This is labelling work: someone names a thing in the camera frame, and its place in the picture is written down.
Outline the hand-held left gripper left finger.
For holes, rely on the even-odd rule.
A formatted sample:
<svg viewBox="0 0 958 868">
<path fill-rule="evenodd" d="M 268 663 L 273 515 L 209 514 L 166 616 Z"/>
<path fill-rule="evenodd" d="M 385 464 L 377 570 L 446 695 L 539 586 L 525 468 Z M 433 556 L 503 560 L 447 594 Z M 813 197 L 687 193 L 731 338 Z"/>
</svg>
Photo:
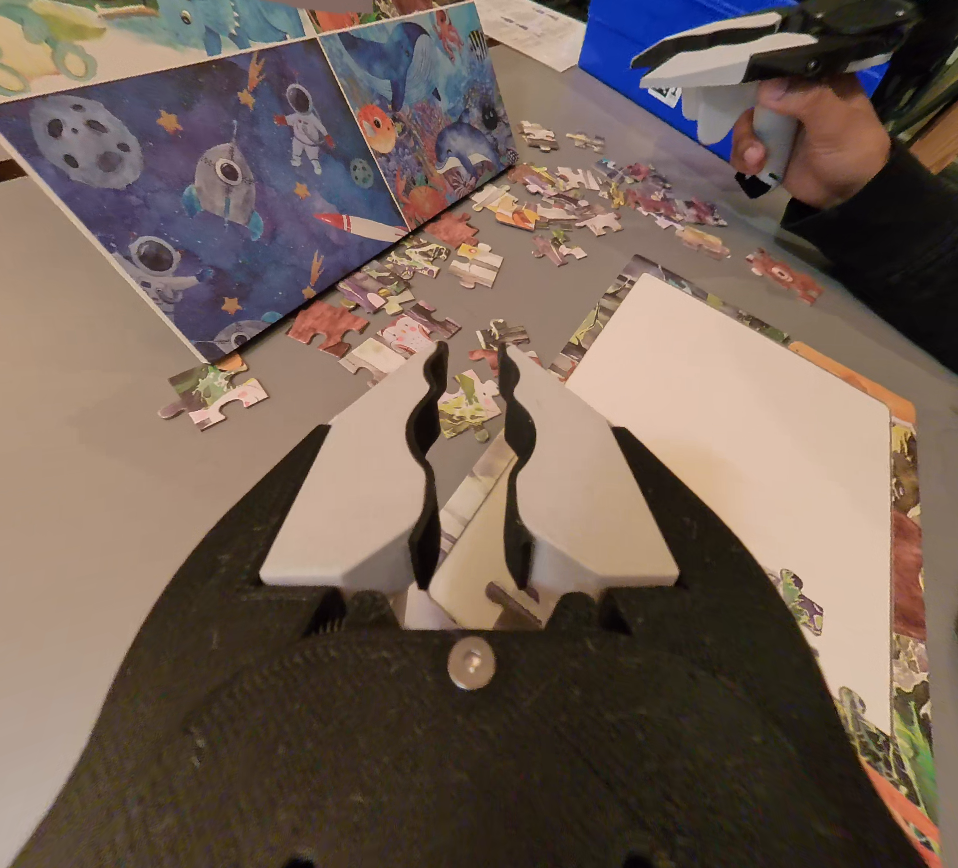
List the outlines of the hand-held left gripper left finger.
<svg viewBox="0 0 958 868">
<path fill-rule="evenodd" d="M 426 589 L 441 525 L 427 453 L 441 435 L 448 385 L 440 341 L 402 362 L 325 426 L 305 480 L 260 566 L 269 586 L 350 594 Z"/>
</svg>

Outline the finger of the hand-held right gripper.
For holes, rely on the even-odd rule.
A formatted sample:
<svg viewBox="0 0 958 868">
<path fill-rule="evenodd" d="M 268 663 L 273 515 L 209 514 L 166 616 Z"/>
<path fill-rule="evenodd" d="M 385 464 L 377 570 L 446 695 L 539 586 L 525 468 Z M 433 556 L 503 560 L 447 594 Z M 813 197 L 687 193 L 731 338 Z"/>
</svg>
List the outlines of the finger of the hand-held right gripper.
<svg viewBox="0 0 958 868">
<path fill-rule="evenodd" d="M 803 34 L 790 9 L 765 9 L 666 36 L 636 54 L 632 70 L 801 70 Z"/>
<path fill-rule="evenodd" d="M 814 46 L 807 33 L 753 31 L 714 37 L 681 36 L 663 40 L 638 55 L 643 88 L 694 88 L 737 85 L 758 78 L 750 67 L 761 57 Z"/>
</svg>

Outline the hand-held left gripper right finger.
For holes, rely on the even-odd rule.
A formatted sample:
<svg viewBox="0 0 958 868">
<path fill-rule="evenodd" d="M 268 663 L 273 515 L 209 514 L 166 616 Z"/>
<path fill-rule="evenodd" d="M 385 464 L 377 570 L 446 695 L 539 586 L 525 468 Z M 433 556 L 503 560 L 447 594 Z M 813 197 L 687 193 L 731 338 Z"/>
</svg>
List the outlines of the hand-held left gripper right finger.
<svg viewBox="0 0 958 868">
<path fill-rule="evenodd" d="M 498 375 L 515 457 L 504 559 L 537 621 L 568 595 L 674 587 L 676 559 L 626 457 L 630 434 L 516 347 L 499 348 Z"/>
</svg>

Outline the puzzle frame tray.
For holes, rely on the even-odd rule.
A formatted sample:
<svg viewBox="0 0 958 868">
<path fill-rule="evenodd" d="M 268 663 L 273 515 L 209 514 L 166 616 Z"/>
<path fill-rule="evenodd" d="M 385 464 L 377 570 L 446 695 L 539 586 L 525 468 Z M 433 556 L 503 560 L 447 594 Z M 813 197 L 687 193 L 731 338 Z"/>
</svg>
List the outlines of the puzzle frame tray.
<svg viewBox="0 0 958 868">
<path fill-rule="evenodd" d="M 550 367 L 824 610 L 800 627 L 897 748 L 910 798 L 860 762 L 941 866 L 912 402 L 639 254 Z"/>
</svg>

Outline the pile of puzzle pieces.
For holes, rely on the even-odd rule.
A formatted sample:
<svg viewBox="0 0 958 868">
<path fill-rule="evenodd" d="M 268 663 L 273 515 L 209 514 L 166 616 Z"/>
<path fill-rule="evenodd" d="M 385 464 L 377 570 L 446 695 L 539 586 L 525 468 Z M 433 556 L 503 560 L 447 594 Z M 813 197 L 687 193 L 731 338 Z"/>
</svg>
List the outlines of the pile of puzzle pieces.
<svg viewBox="0 0 958 868">
<path fill-rule="evenodd" d="M 673 185 L 655 167 L 623 167 L 600 158 L 594 169 L 536 167 L 517 164 L 508 170 L 510 185 L 530 195 L 528 204 L 505 185 L 486 184 L 474 195 L 474 211 L 488 212 L 496 222 L 518 230 L 528 241 L 531 257 L 557 267 L 587 256 L 578 242 L 579 231 L 595 239 L 622 230 L 620 212 L 631 209 L 672 231 L 686 248 L 718 261 L 731 252 L 712 229 L 726 226 L 712 203 L 684 200 L 673 194 Z M 287 332 L 307 345 L 319 338 L 318 348 L 335 356 L 344 367 L 357 364 L 374 376 L 374 382 L 418 351 L 440 339 L 449 339 L 461 326 L 435 317 L 434 309 L 415 298 L 416 276 L 435 278 L 447 271 L 461 287 L 492 288 L 503 258 L 488 244 L 477 241 L 476 228 L 466 212 L 443 213 L 425 226 L 424 237 L 414 236 L 379 261 L 366 264 L 337 284 L 338 303 L 309 300 Z M 247 371 L 238 345 L 256 335 L 264 324 L 251 323 L 238 333 L 230 331 L 220 361 L 207 363 L 170 378 L 176 400 L 159 410 L 161 419 L 187 414 L 198 429 L 221 421 L 227 402 L 248 406 L 268 397 L 256 379 L 234 383 Z"/>
</svg>

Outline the person's right forearm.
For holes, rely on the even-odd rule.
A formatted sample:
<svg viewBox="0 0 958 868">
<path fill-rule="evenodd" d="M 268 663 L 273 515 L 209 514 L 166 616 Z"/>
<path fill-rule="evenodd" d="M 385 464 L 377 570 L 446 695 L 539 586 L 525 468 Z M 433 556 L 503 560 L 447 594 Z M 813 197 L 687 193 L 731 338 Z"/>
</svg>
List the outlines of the person's right forearm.
<svg viewBox="0 0 958 868">
<path fill-rule="evenodd" d="M 781 226 L 825 257 L 856 299 L 957 371 L 957 195 L 899 141 L 849 200 L 787 203 Z"/>
</svg>

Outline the person's right hand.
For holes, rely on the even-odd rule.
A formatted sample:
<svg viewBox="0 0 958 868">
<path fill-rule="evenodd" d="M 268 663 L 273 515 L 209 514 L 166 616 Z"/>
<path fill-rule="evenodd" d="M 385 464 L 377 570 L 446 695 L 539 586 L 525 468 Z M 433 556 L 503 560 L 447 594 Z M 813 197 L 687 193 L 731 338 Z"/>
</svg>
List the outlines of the person's right hand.
<svg viewBox="0 0 958 868">
<path fill-rule="evenodd" d="M 764 81 L 757 106 L 797 121 L 783 186 L 815 210 L 850 200 L 889 161 L 890 136 L 852 73 Z"/>
</svg>

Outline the blue plastic bin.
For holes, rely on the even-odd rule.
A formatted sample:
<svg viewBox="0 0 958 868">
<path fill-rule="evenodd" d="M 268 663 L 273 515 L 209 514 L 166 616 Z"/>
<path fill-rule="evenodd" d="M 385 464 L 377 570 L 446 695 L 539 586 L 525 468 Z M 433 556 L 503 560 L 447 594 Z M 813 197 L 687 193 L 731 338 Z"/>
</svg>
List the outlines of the blue plastic bin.
<svg viewBox="0 0 958 868">
<path fill-rule="evenodd" d="M 696 123 L 683 114 L 683 89 L 643 88 L 644 71 L 630 69 L 632 58 L 666 36 L 701 24 L 791 4 L 794 0 L 592 0 L 580 66 L 686 136 L 697 137 Z"/>
</svg>

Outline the printed paper sheet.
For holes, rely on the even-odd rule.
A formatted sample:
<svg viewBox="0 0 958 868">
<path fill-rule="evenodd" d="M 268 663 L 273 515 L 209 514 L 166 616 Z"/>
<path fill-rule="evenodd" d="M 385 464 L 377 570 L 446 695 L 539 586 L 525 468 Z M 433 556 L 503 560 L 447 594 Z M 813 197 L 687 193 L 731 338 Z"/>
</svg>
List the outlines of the printed paper sheet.
<svg viewBox="0 0 958 868">
<path fill-rule="evenodd" d="M 585 23 L 536 0 L 474 0 L 485 35 L 555 71 L 577 66 Z"/>
</svg>

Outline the illustrated puzzle picture board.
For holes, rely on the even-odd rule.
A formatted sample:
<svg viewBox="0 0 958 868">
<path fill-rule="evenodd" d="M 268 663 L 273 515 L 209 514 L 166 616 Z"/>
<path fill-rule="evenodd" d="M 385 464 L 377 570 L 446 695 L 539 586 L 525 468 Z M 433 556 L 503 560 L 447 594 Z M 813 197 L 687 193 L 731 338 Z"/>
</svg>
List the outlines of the illustrated puzzle picture board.
<svg viewBox="0 0 958 868">
<path fill-rule="evenodd" d="M 2 0 L 2 143 L 214 361 L 518 161 L 473 0 Z"/>
</svg>

